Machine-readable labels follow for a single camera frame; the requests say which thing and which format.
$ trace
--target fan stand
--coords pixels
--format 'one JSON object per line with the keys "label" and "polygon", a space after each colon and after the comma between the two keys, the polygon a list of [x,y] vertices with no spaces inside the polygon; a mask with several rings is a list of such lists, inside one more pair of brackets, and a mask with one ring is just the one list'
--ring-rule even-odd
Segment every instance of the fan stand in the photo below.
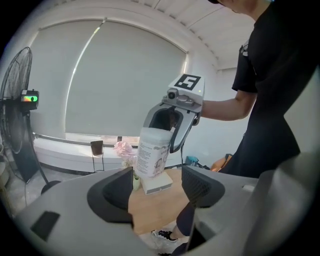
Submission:
{"label": "fan stand", "polygon": [[54,185],[57,185],[58,183],[61,183],[61,181],[59,181],[59,180],[48,181],[44,171],[41,168],[41,165],[40,165],[40,163],[38,161],[38,158],[37,158],[37,154],[36,154],[35,148],[33,147],[33,138],[32,138],[31,122],[30,122],[30,112],[28,112],[26,114],[26,129],[27,129],[27,132],[28,132],[29,141],[32,143],[32,147],[31,148],[32,148],[33,154],[35,155],[36,165],[38,166],[39,172],[40,172],[40,174],[41,174],[41,176],[42,176],[42,178],[44,179],[44,182],[45,182],[45,185],[41,190],[41,195],[42,195],[44,192],[48,191]]}

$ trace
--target ceiling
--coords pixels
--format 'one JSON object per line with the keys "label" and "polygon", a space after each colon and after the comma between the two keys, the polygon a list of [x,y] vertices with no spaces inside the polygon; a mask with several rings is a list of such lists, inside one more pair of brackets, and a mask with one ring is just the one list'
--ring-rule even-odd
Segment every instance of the ceiling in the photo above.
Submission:
{"label": "ceiling", "polygon": [[[76,0],[54,0],[54,6]],[[211,51],[218,69],[237,67],[239,48],[253,30],[254,21],[207,0],[118,0],[155,9],[183,24]]]}

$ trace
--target electric fan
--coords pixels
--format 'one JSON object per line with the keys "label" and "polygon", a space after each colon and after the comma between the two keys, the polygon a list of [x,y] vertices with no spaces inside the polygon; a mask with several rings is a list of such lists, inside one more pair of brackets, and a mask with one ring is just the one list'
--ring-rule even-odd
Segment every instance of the electric fan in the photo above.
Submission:
{"label": "electric fan", "polygon": [[25,47],[13,58],[4,75],[0,91],[0,130],[24,181],[27,183],[40,171],[46,183],[43,194],[60,181],[48,182],[33,146],[30,111],[38,107],[39,92],[28,90],[31,64],[31,49]]}

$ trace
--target sneaker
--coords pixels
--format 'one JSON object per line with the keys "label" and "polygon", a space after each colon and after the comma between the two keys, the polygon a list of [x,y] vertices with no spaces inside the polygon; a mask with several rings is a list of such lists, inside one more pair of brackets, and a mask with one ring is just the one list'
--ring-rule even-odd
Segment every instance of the sneaker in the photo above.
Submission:
{"label": "sneaker", "polygon": [[157,238],[162,238],[162,239],[165,239],[171,243],[175,243],[178,239],[171,239],[170,238],[170,235],[171,235],[171,231],[164,231],[164,230],[159,230],[159,231],[156,231],[156,230],[153,230],[151,231],[152,235],[154,235],[155,237]]}

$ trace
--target white plastic bottle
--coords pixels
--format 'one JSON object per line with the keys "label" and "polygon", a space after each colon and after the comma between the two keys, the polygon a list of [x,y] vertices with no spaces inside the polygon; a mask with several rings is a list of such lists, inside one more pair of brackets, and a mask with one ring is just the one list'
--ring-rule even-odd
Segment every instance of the white plastic bottle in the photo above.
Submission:
{"label": "white plastic bottle", "polygon": [[173,133],[157,128],[142,128],[135,173],[143,179],[160,175],[166,166]]}

